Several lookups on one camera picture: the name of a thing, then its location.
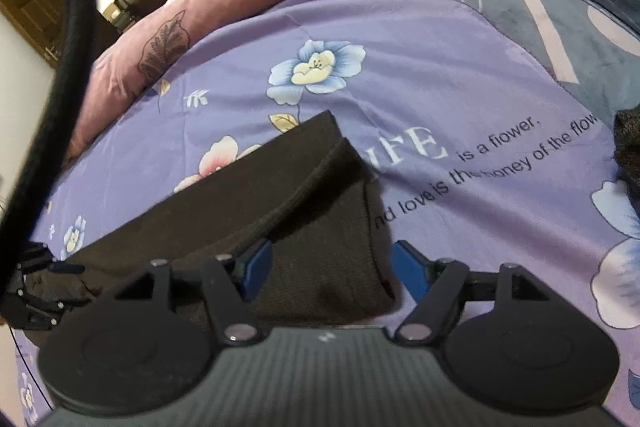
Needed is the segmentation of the dark knit garment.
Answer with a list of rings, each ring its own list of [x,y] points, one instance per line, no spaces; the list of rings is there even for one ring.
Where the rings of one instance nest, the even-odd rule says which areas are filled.
[[[620,110],[614,120],[615,159],[618,176],[627,183],[631,200],[639,204],[640,107]]]

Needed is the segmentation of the black knit pants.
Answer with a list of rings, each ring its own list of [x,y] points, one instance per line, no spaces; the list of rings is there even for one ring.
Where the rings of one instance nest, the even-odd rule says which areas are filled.
[[[44,295],[96,299],[155,259],[193,269],[268,239],[273,262],[250,311],[268,326],[348,325],[393,310],[390,264],[373,237],[369,170],[321,113],[159,202],[78,251],[77,277],[47,274]]]

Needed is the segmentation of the purple floral bed sheet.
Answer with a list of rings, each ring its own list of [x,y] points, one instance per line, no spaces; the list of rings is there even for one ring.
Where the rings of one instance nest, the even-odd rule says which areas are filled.
[[[201,324],[107,291],[20,337],[46,426],[634,426],[639,217],[613,133],[525,50],[454,0],[288,0],[208,36],[62,176],[35,240],[82,248],[321,113],[366,164],[393,310],[268,326],[216,347]],[[401,346],[406,241],[472,272],[519,265],[548,296],[471,301],[548,347]]]

